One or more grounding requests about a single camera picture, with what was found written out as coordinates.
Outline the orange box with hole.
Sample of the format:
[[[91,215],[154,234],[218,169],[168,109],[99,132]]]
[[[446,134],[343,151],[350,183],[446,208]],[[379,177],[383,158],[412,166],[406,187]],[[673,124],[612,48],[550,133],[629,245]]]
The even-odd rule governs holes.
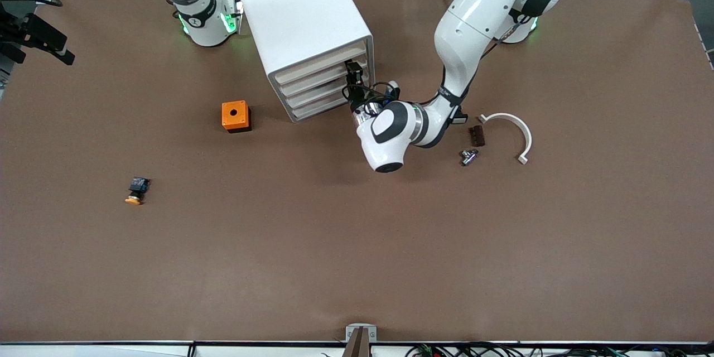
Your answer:
[[[221,125],[228,133],[252,131],[252,109],[245,100],[222,103]]]

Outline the yellow mushroom push button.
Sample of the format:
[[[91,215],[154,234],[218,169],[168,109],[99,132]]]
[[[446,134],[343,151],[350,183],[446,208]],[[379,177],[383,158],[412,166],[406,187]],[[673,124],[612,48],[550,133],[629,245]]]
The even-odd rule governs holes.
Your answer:
[[[147,177],[134,177],[130,184],[129,195],[124,200],[126,204],[141,205],[144,202],[144,197],[151,184],[151,180]]]

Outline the metal bracket with brown post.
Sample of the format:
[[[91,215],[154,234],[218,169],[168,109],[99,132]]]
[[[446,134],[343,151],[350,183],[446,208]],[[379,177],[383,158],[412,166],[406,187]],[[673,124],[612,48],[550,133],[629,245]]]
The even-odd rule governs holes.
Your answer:
[[[372,344],[377,342],[377,327],[354,323],[346,327],[346,346],[341,357],[373,357]]]

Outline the white curved plastic arc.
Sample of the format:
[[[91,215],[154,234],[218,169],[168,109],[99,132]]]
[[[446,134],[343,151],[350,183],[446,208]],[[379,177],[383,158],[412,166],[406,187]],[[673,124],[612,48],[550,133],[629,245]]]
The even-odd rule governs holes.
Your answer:
[[[492,120],[506,120],[510,123],[513,123],[521,133],[523,134],[524,137],[524,149],[521,151],[519,156],[517,157],[517,160],[519,163],[526,165],[529,162],[528,154],[530,153],[532,147],[533,147],[533,134],[528,127],[528,125],[525,123],[524,120],[519,118],[516,115],[510,114],[510,113],[493,113],[490,115],[484,115],[481,114],[479,115],[479,121],[481,123],[487,123]]]

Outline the white table edge strip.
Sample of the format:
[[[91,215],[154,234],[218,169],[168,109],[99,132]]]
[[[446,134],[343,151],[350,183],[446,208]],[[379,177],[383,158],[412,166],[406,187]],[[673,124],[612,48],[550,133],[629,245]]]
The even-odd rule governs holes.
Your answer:
[[[0,357],[341,357],[346,341],[0,342]],[[714,357],[714,341],[377,341],[373,357]]]

